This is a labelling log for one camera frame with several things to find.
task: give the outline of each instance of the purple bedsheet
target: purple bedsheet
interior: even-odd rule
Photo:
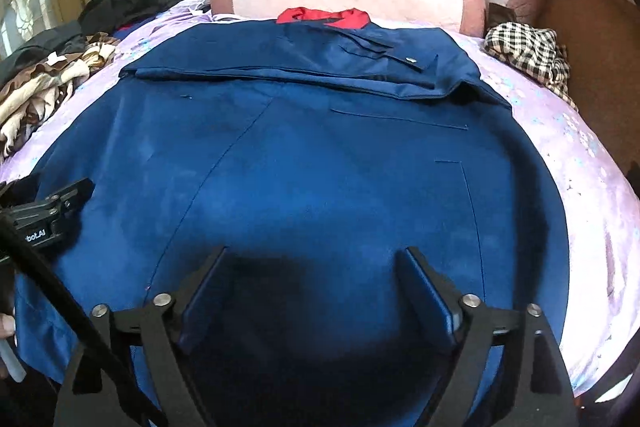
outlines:
[[[118,81],[118,72],[167,38],[201,23],[228,23],[185,0],[125,38],[113,62],[83,84],[13,158],[0,180],[31,172],[71,123]],[[376,21],[388,28],[425,27]],[[513,106],[513,116],[558,185],[570,242],[569,303],[561,350],[575,394],[588,390],[640,325],[640,202],[582,118],[544,87],[481,51],[481,39],[449,33],[478,64],[482,79]]]

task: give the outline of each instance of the black cable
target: black cable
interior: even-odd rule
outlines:
[[[53,272],[43,257],[18,235],[12,223],[0,213],[0,248],[14,261],[18,270],[33,280],[49,302],[66,320],[78,336],[87,352],[91,354],[100,368],[113,382],[136,397],[142,412],[158,427],[167,427],[164,414],[146,397],[136,385],[130,372],[110,347],[104,342],[91,319],[87,317],[80,304],[69,293],[65,285]]]

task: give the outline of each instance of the human hand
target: human hand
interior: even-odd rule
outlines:
[[[15,319],[11,315],[4,315],[0,313],[0,340],[8,339],[15,334]],[[9,372],[4,365],[4,362],[0,360],[0,379],[4,379],[9,376]]]

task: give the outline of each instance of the brown patterned fabric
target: brown patterned fabric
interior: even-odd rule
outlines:
[[[96,71],[113,57],[119,40],[105,33],[87,38],[83,54],[69,54],[35,64],[0,90],[0,163],[20,150]]]

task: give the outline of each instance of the pile of clothes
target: pile of clothes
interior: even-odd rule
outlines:
[[[91,0],[77,21],[46,30],[0,62],[0,163],[95,72],[105,67],[132,23],[181,0]]]

